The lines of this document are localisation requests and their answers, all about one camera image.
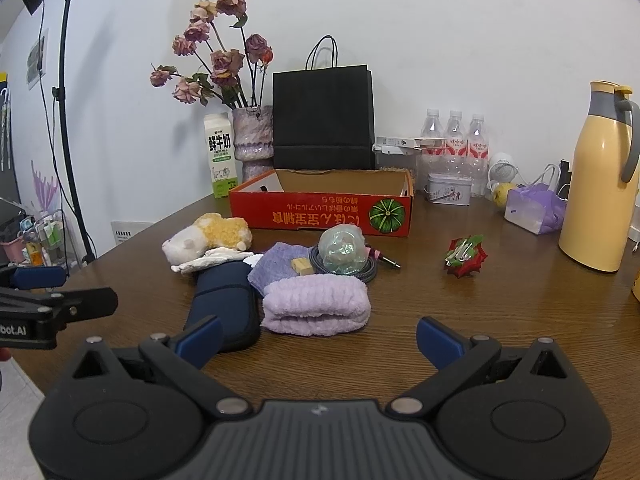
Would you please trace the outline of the purple knitted drawstring bag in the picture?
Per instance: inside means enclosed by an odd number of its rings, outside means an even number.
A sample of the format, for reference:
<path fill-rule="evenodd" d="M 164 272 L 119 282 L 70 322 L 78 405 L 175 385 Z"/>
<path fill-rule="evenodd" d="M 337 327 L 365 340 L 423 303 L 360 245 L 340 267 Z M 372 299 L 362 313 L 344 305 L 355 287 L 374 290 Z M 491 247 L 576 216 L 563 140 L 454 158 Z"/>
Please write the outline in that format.
<path fill-rule="evenodd" d="M 265 296 L 266 288 L 271 283 L 295 278 L 292 261 L 296 258 L 308 258 L 309 254 L 309 247 L 277 242 L 253 266 L 247 275 L 247 281 L 260 296 Z"/>

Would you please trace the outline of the lilac fluffy towel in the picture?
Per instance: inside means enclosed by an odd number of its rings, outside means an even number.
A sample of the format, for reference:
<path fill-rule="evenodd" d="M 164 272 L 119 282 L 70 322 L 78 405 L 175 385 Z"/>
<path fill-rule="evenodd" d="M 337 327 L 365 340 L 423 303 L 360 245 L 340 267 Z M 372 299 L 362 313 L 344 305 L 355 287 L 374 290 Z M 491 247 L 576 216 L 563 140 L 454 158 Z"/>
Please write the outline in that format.
<path fill-rule="evenodd" d="M 353 276 L 314 274 L 268 285 L 262 327 L 277 334 L 331 337 L 361 330 L 371 315 L 367 285 Z"/>

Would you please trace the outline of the dried pink rose bouquet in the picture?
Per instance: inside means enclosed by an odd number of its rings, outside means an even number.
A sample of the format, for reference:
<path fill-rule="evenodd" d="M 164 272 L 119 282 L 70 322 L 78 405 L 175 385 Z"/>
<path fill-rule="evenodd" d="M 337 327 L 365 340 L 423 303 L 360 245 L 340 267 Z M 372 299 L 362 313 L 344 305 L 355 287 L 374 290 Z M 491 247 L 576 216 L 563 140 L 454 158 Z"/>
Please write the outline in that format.
<path fill-rule="evenodd" d="M 198 0 L 182 34 L 171 41 L 177 58 L 195 58 L 198 67 L 187 74 L 173 65 L 154 65 L 149 81 L 154 88 L 173 84 L 171 95 L 182 104 L 218 101 L 230 110 L 261 107 L 273 48 L 259 34 L 248 34 L 248 0 Z M 218 18 L 231 18 L 240 34 L 238 48 L 222 40 Z"/>

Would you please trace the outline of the navy blue pouch case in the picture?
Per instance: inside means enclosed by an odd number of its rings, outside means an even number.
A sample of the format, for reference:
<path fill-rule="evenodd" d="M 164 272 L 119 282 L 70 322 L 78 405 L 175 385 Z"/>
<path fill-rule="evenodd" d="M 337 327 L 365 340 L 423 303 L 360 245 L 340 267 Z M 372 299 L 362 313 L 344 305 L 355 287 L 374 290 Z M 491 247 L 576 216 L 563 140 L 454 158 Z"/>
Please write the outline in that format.
<path fill-rule="evenodd" d="M 260 337 L 258 295 L 248 274 L 248 264 L 230 261 L 195 275 L 194 296 L 184 327 L 216 316 L 224 332 L 222 353 L 246 350 Z"/>

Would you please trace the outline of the purple white gift bag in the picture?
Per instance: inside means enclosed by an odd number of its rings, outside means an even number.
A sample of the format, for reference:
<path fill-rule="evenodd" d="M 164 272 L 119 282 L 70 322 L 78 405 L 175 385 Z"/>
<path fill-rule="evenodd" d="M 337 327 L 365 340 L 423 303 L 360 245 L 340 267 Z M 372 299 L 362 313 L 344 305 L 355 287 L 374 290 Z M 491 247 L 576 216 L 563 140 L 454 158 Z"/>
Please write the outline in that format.
<path fill-rule="evenodd" d="M 562 229 L 567 201 L 543 183 L 512 188 L 506 196 L 504 218 L 535 235 Z"/>

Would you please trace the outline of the left clear water bottle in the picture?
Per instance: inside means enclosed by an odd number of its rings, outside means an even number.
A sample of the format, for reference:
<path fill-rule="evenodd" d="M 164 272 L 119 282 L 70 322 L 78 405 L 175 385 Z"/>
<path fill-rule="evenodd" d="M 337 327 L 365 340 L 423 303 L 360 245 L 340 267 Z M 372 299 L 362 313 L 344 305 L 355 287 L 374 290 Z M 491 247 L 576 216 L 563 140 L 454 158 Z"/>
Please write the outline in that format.
<path fill-rule="evenodd" d="M 421 136 L 421 154 L 419 158 L 418 189 L 422 191 L 427 185 L 428 174 L 439 162 L 444 149 L 444 132 L 439 120 L 439 110 L 429 108 L 426 113 Z"/>

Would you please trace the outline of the iridescent clear plastic ball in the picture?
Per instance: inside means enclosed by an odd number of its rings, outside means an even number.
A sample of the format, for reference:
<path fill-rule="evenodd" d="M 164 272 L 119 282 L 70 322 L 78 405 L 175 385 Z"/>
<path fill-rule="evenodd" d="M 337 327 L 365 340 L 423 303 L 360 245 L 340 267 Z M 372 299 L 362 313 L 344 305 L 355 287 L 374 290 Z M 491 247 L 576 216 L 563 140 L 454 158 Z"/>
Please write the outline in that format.
<path fill-rule="evenodd" d="M 335 274 L 360 272 L 368 261 L 366 241 L 359 226 L 339 224 L 322 233 L 318 241 L 322 266 Z"/>

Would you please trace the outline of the white cloth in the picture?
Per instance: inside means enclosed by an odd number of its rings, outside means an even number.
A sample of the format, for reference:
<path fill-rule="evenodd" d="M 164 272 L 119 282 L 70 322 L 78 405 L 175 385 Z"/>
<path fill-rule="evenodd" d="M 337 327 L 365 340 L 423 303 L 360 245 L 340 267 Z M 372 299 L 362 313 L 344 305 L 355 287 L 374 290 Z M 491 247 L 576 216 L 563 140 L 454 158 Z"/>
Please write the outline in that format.
<path fill-rule="evenodd" d="M 170 266 L 171 271 L 182 275 L 192 274 L 198 271 L 204 271 L 212 268 L 213 266 L 220 266 L 221 264 L 232 261 L 244 261 L 246 258 L 254 256 L 254 252 L 241 252 L 237 249 L 231 248 L 214 248 L 209 249 L 201 257 L 187 261 L 180 264 L 172 264 Z"/>

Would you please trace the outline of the middle clear water bottle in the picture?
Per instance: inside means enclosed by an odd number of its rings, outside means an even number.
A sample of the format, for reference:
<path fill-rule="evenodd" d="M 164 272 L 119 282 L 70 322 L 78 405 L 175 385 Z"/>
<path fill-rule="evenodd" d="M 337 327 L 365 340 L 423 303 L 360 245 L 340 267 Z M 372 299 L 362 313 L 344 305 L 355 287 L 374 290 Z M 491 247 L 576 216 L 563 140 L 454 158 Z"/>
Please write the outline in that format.
<path fill-rule="evenodd" d="M 445 130 L 445 169 L 447 174 L 462 176 L 466 154 L 468 154 L 468 137 L 463 130 L 462 113 L 452 110 Z"/>

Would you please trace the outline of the right clear water bottle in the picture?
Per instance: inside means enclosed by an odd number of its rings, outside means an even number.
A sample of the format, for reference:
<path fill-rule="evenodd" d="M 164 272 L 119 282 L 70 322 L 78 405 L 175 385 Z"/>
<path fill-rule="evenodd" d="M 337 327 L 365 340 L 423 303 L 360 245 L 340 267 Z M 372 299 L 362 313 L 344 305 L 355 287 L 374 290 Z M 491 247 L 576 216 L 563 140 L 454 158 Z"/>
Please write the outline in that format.
<path fill-rule="evenodd" d="M 484 116 L 476 114 L 469 126 L 468 164 L 471 170 L 471 196 L 482 197 L 488 176 L 489 144 L 485 136 Z"/>

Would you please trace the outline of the clear plastic food container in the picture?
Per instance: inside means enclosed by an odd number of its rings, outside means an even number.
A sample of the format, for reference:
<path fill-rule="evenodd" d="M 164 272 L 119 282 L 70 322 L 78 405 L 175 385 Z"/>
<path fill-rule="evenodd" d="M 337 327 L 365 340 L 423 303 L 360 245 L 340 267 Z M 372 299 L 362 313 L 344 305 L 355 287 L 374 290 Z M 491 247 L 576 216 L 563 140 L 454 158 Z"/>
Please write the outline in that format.
<path fill-rule="evenodd" d="M 413 184 L 419 173 L 420 152 L 415 148 L 402 148 L 393 145 L 373 145 L 374 163 L 377 170 L 409 171 Z"/>

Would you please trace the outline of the yellow white plush toy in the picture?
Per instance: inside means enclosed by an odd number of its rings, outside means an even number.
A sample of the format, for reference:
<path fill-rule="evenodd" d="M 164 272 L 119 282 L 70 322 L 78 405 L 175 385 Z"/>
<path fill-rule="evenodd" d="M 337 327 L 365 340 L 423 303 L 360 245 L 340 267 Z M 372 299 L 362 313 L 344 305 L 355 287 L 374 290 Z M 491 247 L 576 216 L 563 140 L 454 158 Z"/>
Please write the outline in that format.
<path fill-rule="evenodd" d="M 167 261 L 178 266 L 200 258 L 209 249 L 228 248 L 246 252 L 253 243 L 253 234 L 243 218 L 224 218 L 210 212 L 202 214 L 190 226 L 162 244 Z"/>

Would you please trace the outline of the red green ribbon flower clip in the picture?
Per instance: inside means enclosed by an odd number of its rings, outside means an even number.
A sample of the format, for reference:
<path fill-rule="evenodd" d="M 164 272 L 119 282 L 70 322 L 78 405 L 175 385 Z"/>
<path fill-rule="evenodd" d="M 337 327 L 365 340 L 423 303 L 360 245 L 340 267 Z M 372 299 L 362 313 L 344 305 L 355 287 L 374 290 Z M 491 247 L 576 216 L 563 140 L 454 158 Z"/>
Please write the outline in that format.
<path fill-rule="evenodd" d="M 471 235 L 452 240 L 444 259 L 444 268 L 448 274 L 463 278 L 473 272 L 480 272 L 488 255 L 483 247 L 484 236 Z"/>

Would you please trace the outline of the small beige soap block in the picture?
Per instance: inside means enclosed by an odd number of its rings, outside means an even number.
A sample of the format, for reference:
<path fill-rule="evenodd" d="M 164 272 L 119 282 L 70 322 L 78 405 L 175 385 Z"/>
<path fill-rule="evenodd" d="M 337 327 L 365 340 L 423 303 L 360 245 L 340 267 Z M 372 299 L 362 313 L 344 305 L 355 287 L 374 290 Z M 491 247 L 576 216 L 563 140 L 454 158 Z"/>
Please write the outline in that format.
<path fill-rule="evenodd" d="M 314 274 L 314 267 L 308 258 L 294 258 L 291 260 L 291 266 L 293 271 L 299 276 Z"/>

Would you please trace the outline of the red cardboard pumpkin box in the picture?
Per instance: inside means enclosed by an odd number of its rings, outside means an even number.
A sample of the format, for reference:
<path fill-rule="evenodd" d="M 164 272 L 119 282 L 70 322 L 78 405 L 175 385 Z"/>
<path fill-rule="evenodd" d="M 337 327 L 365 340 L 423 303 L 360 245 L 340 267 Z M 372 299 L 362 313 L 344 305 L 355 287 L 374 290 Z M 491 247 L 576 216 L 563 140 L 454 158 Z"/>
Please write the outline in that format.
<path fill-rule="evenodd" d="M 327 230 L 352 224 L 366 235 L 406 237 L 414 186 L 408 170 L 276 169 L 229 193 L 231 213 L 252 229 Z"/>

